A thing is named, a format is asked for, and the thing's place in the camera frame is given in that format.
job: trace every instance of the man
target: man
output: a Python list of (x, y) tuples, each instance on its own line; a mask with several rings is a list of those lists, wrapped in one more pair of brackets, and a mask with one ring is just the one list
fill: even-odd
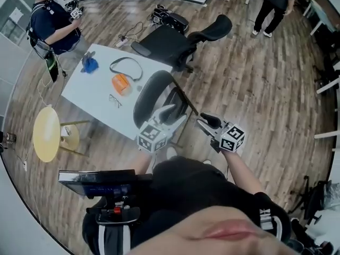
[(47, 43), (56, 55), (80, 60), (89, 45), (81, 36), (81, 19), (70, 21), (70, 14), (53, 0), (35, 0), (31, 15), (31, 27), (36, 35)]
[[(235, 184), (208, 161), (186, 159), (177, 156), (174, 148), (168, 149), (168, 160), (154, 168), (150, 190), (139, 198), (141, 224), (131, 231), (131, 248), (137, 247), (132, 254), (294, 254), (260, 229), (268, 230), (276, 218), (278, 222), (269, 232), (280, 234), (281, 241), (287, 242), (291, 227), (286, 212), (264, 193), (237, 153), (222, 150), (222, 154)], [(150, 161), (151, 156), (140, 152), (131, 168), (136, 174), (144, 174)], [(102, 199), (94, 207), (102, 207), (103, 203)], [(253, 233), (263, 242), (254, 240)], [(113, 228), (107, 226), (100, 234), (93, 215), (84, 218), (83, 238), (95, 255), (121, 254)], [(239, 242), (233, 246), (224, 241)]]
[(285, 15), (293, 11), (295, 0), (263, 0), (262, 8), (256, 18), (253, 34), (256, 36), (262, 29), (262, 24), (268, 14), (275, 10), (274, 18), (263, 34), (269, 38), (273, 36), (273, 31), (280, 24)]

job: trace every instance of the white sneaker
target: white sneaker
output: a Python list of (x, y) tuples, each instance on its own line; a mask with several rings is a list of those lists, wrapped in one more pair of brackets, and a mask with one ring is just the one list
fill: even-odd
[(268, 38), (271, 38), (272, 36), (273, 36), (273, 33), (266, 33), (265, 31), (263, 32), (263, 34), (265, 35), (265, 36), (267, 36)]
[(176, 157), (176, 156), (178, 156), (178, 154), (177, 154), (177, 151), (174, 147), (168, 147), (166, 149), (166, 159), (167, 160), (170, 160), (171, 158)]

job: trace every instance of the round yellow stool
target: round yellow stool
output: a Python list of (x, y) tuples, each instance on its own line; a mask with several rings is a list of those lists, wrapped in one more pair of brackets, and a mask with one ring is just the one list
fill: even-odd
[(89, 121), (60, 123), (56, 111), (51, 107), (43, 108), (34, 123), (33, 145), (37, 156), (44, 163), (55, 158), (59, 148), (70, 153), (85, 156), (76, 152), (80, 136), (77, 124)]

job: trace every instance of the eyeglasses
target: eyeglasses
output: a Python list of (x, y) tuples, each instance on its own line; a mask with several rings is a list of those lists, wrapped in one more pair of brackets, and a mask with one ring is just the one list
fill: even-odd
[(118, 101), (118, 99), (117, 98), (115, 98), (113, 95), (109, 95), (108, 96), (108, 100), (110, 101), (110, 102), (113, 102), (115, 105), (116, 105), (116, 107), (117, 108), (120, 108), (121, 106), (122, 106), (122, 103), (120, 103), (119, 101)]

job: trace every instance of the lips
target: lips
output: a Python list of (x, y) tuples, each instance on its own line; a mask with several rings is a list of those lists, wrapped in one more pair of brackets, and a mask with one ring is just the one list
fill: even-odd
[(250, 236), (261, 236), (261, 230), (250, 221), (230, 219), (213, 224), (204, 231), (202, 238), (239, 241)]

